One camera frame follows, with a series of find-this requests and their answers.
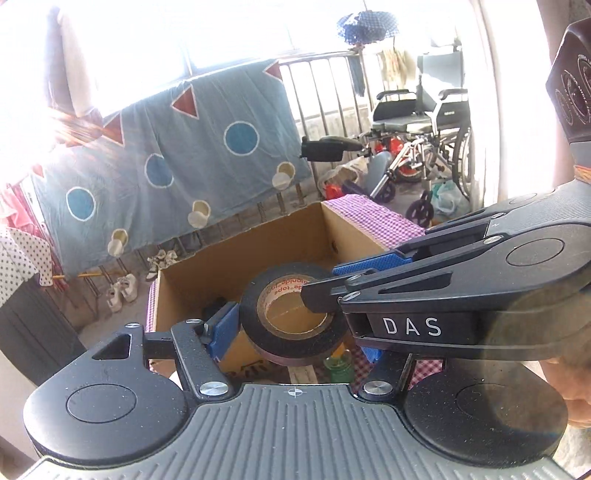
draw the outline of crosshair marking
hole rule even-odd
[[[289,395],[291,395],[292,397],[299,397],[300,395],[302,395],[302,393],[306,393],[303,390],[300,390],[299,388],[293,387],[290,388],[289,390],[287,390],[287,393],[289,393]]]

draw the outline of blue circle pattern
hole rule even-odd
[[[74,218],[82,222],[88,220],[95,211],[95,200],[90,193],[81,187],[71,189],[66,202]]]
[[[259,137],[252,125],[239,122],[228,128],[224,140],[232,153],[248,155],[256,149]]]
[[[150,155],[146,161],[146,176],[155,187],[166,188],[173,184],[173,173],[160,155]]]

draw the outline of red triangle pattern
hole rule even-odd
[[[199,120],[199,113],[197,113],[197,103],[195,101],[195,93],[193,92],[193,85],[189,85],[183,93],[176,97],[170,105],[177,112],[192,116]]]
[[[43,170],[43,166],[40,165],[39,163],[33,165],[31,167],[31,171],[37,175],[38,177],[41,177],[42,179],[45,178],[45,171]]]
[[[278,61],[269,65],[265,70],[263,70],[263,72],[265,72],[267,75],[275,77],[277,80],[283,83],[283,77],[281,76],[281,66],[279,65]]]
[[[122,147],[125,146],[123,128],[121,127],[121,112],[115,115],[111,121],[103,127],[103,135]]]

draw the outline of roll of black tape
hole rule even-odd
[[[327,313],[319,325],[298,333],[286,332],[268,318],[271,305],[280,297],[299,294],[309,281],[330,276],[317,265],[291,263],[270,268],[251,281],[240,302],[240,322],[264,358],[288,367],[301,367],[325,358],[339,345],[348,328],[340,311]]]

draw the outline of blue polka dot umbrella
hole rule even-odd
[[[339,37],[349,45],[374,43],[398,34],[398,21],[389,12],[364,10],[345,15],[337,22]]]

